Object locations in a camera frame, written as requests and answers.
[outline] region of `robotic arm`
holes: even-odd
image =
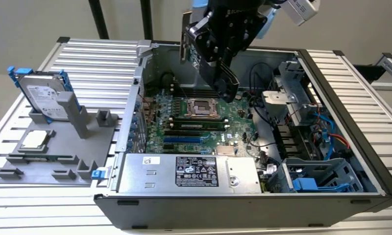
[[[189,23],[189,13],[184,14],[180,60],[192,62],[203,80],[225,102],[233,101],[239,88],[229,69],[232,58],[248,48],[268,21],[259,8],[283,8],[302,25],[318,13],[319,1],[209,0],[201,18],[193,19],[193,23]]]

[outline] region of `black pole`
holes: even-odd
[[[144,26],[144,38],[147,40],[153,40],[151,0],[140,0],[140,2],[141,2],[141,15],[143,15],[143,26]]]
[[[100,0],[89,0],[89,5],[92,9],[92,14],[95,18],[95,24],[99,32],[100,39],[109,39],[109,34],[107,32],[105,21],[101,11]]]

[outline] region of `sticker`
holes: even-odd
[[[176,157],[179,187],[219,187],[215,157]]]
[[[159,165],[160,160],[161,160],[160,157],[144,157],[143,158],[143,165]]]
[[[27,86],[40,112],[52,119],[67,119],[64,107],[57,103],[57,92],[45,86]]]

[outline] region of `warning label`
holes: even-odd
[[[219,187],[215,157],[176,157],[179,187]]]

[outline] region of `aluminum extrusion table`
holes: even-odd
[[[85,105],[88,112],[93,113],[99,108],[108,108],[112,113],[123,117],[129,95],[128,87],[137,67],[136,46],[137,42],[131,41],[71,39],[68,43],[56,44],[39,70],[59,71],[65,69],[79,102]],[[383,108],[383,100],[375,96],[375,90],[366,86],[359,78],[360,75],[352,72],[343,57],[334,55],[332,51],[310,51],[310,53],[323,74],[328,74],[327,79],[340,95],[342,101],[347,101],[347,109],[352,112],[352,117],[392,174],[392,148],[390,148],[387,140],[378,135],[390,135],[387,132],[380,132],[382,129],[392,133],[392,117]],[[336,78],[331,77],[334,72],[346,73],[350,81],[335,80]],[[352,94],[352,89],[343,90],[346,82],[358,87],[355,94]],[[355,102],[370,102],[371,105],[368,109],[359,111]],[[12,152],[24,129],[31,123],[29,110],[29,104],[20,95],[0,121],[0,167],[5,162],[5,155]],[[112,164],[115,157],[117,131],[113,136],[107,165]],[[379,213],[360,213],[330,228],[121,231],[111,225],[93,203],[92,195],[93,189],[89,187],[0,185],[0,234],[115,235],[152,233],[196,235],[208,233],[283,235],[315,232],[327,235],[392,235],[392,207]]]

